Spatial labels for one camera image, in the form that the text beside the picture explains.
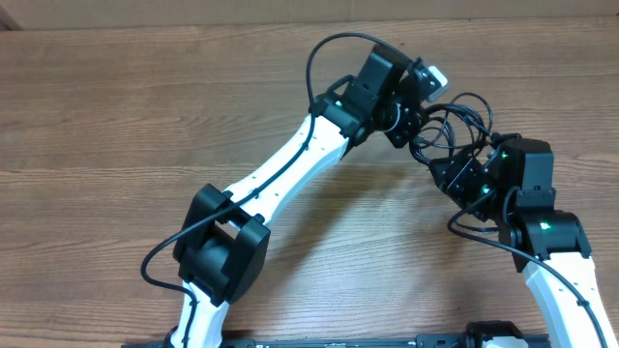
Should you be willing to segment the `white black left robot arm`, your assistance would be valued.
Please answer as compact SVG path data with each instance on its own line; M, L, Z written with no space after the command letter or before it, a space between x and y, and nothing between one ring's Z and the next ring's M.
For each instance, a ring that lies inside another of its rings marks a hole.
M203 187L173 249L186 292L167 347L218 347L230 305L262 270L270 227L321 172L373 132L403 147L420 129L422 103L444 92L447 78L417 59L407 62L376 45L360 72L334 83L296 133L243 180L219 190Z

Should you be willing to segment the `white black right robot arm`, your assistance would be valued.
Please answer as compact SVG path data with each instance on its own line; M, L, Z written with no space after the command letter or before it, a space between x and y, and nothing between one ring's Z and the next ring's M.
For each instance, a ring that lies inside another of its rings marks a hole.
M459 206L461 216L492 220L497 240L481 229L448 222L463 238L508 251L545 320L553 347L615 347L604 310L592 247L579 218L556 209L554 155L542 140L495 136L486 162L478 144L463 147L428 168L434 183Z

